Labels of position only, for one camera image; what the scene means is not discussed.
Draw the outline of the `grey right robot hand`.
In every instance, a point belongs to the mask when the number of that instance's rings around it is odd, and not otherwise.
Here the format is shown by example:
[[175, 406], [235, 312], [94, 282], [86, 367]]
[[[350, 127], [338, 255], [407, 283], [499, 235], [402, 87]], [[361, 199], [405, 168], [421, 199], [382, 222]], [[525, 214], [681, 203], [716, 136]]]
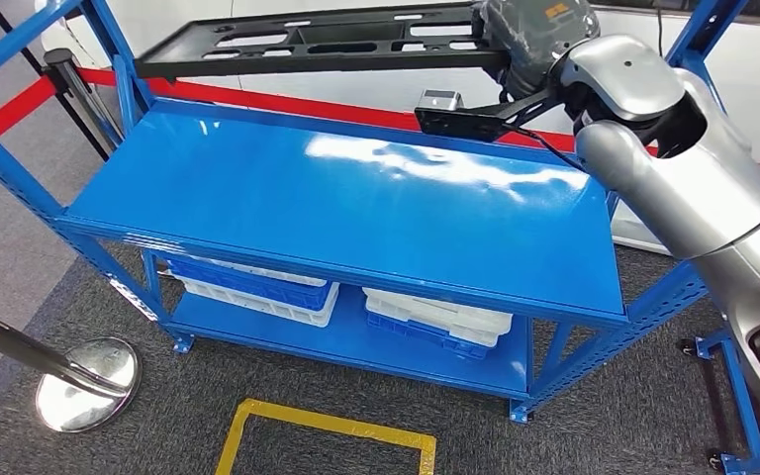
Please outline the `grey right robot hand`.
[[474, 25], [476, 36], [508, 53], [509, 64], [492, 77], [515, 100], [545, 88], [569, 48], [601, 33], [591, 4], [573, 0], [479, 1]]

